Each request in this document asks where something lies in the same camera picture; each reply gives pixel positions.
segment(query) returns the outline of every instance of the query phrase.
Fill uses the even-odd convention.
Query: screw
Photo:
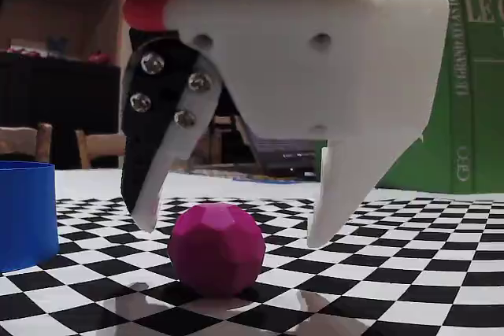
[[[207,92],[211,88],[212,80],[208,75],[196,72],[189,76],[187,85],[190,90],[201,94]]]
[[[165,67],[165,60],[157,53],[145,53],[140,60],[142,70],[149,75],[157,75]]]
[[[145,113],[152,106],[152,101],[146,94],[134,94],[129,99],[130,104],[135,112]]]
[[[196,116],[188,110],[179,110],[175,113],[173,119],[177,125],[183,127],[184,129],[188,129],[189,127],[196,125]]]

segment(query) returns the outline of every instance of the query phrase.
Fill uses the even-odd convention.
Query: black and white checkered surface
[[[177,216],[208,200],[242,206],[267,243],[232,300],[184,288],[166,253]],[[165,200],[153,234],[121,199],[57,206],[60,255],[0,275],[1,336],[504,334],[504,203],[364,203],[320,250],[306,248],[308,200]]]

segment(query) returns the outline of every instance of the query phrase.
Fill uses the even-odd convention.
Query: magenta ball
[[[232,297],[261,273],[266,245],[236,205],[196,205],[176,221],[168,254],[178,279],[204,297]]]

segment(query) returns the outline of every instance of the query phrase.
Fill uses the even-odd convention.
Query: green book
[[[449,2],[429,125],[379,187],[451,194],[504,191],[504,0]]]

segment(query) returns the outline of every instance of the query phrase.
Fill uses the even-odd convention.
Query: blue cylinder
[[[57,255],[54,187],[52,164],[0,161],[0,272]]]

